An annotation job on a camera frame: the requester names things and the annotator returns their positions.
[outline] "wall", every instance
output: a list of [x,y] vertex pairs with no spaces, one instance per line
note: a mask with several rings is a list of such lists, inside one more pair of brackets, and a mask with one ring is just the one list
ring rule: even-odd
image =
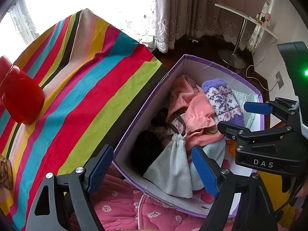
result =
[[[275,97],[297,100],[277,44],[303,41],[308,46],[308,29],[289,0],[272,0],[270,14],[272,16],[271,29],[279,39],[274,44],[269,45],[275,41],[275,38],[264,32],[260,44],[253,54],[255,71],[267,79],[269,89],[274,86],[275,75],[280,71],[284,85],[281,89],[278,88],[278,85],[275,86],[269,93],[270,100],[274,100]],[[257,65],[264,56],[264,61]],[[275,116],[271,116],[271,126],[279,121]]]

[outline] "purple knit item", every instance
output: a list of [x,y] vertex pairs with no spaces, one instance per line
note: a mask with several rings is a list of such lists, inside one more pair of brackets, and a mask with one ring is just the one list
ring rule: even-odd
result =
[[213,107],[219,121],[244,126],[243,111],[232,89],[222,79],[206,81],[202,89]]

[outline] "box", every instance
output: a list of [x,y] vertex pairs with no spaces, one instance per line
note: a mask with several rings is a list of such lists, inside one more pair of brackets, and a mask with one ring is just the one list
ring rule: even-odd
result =
[[[211,204],[205,204],[198,197],[186,199],[167,195],[156,185],[134,172],[128,164],[130,151],[138,134],[150,127],[151,119],[163,107],[164,101],[169,98],[170,87],[172,86],[174,80],[183,74],[188,75],[199,86],[201,86],[206,80],[221,78],[227,82],[233,90],[246,94],[257,94],[258,101],[263,102],[260,91],[236,73],[233,73],[232,71],[214,62],[210,62],[192,55],[184,55],[161,79],[156,88],[148,97],[145,104],[140,109],[139,113],[116,147],[113,163],[130,183],[135,185],[145,194],[184,213],[205,218],[211,208]],[[250,130],[264,130],[263,115],[255,115]],[[225,152],[225,159],[229,160],[230,170],[234,174],[249,176],[252,172],[254,172],[250,168],[236,165],[234,163],[234,158],[231,157],[227,151]],[[240,195],[240,193],[237,193],[234,196],[229,213],[230,218],[234,217],[237,213]]]

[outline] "teal stripe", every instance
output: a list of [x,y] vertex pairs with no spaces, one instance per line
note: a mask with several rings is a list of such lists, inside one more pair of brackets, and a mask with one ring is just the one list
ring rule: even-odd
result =
[[0,118],[0,136],[3,134],[3,131],[4,131],[5,127],[7,126],[7,123],[9,122],[10,117],[11,117],[10,114],[5,109],[1,118]]
[[25,225],[27,201],[36,173],[52,140],[63,125],[66,116],[84,99],[90,89],[102,79],[120,60],[130,56],[138,43],[121,32],[108,56],[93,67],[68,93],[58,108],[50,114],[44,127],[33,143],[32,150],[25,166],[19,187],[18,208],[13,216],[13,222],[20,230]]
[[54,46],[54,44],[55,44],[55,42],[56,42],[56,40],[57,40],[61,30],[62,30],[64,22],[65,22],[65,19],[59,22],[57,28],[53,32],[49,42],[46,45],[46,47],[44,48],[42,53],[38,56],[38,58],[35,60],[35,62],[31,66],[31,68],[27,72],[27,74],[31,78],[33,78],[35,76],[35,74],[37,73],[37,71],[40,69],[40,67],[42,66],[43,62],[45,61],[46,57],[50,53],[51,49],[53,48],[53,46]]

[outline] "wall outlet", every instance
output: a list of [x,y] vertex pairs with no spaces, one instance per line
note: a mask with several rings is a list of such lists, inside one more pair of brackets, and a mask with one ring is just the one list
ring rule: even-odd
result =
[[279,78],[278,87],[279,87],[279,89],[281,89],[281,87],[283,86],[284,83],[283,83],[280,71],[278,71],[277,74],[276,74],[276,79],[278,79],[278,78]]

